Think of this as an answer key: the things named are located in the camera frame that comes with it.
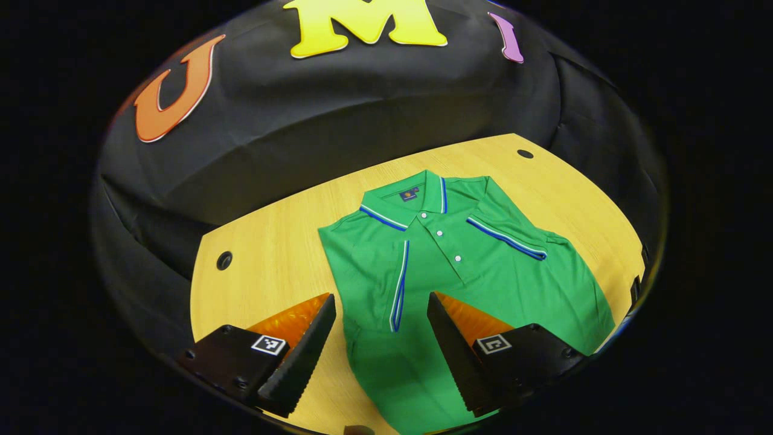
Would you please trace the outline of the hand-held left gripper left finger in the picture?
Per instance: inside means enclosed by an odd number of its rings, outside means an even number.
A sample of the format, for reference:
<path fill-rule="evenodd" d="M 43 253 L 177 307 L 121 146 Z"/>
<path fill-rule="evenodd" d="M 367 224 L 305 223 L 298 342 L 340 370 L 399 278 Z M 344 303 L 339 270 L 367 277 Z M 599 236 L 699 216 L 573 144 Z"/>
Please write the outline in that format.
<path fill-rule="evenodd" d="M 288 417 L 306 391 L 336 319 L 320 294 L 249 328 L 224 324 L 178 356 L 205 385 L 246 407 Z"/>

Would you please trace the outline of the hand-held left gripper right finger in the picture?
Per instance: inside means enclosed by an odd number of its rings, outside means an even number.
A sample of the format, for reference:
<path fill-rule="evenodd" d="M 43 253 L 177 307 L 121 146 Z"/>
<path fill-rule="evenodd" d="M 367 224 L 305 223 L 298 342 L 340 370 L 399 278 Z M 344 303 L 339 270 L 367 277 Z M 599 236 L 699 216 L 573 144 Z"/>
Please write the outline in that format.
<path fill-rule="evenodd" d="M 587 355 L 546 327 L 513 327 L 441 292 L 430 293 L 427 317 L 464 404 L 477 417 L 521 407 L 587 364 Z"/>

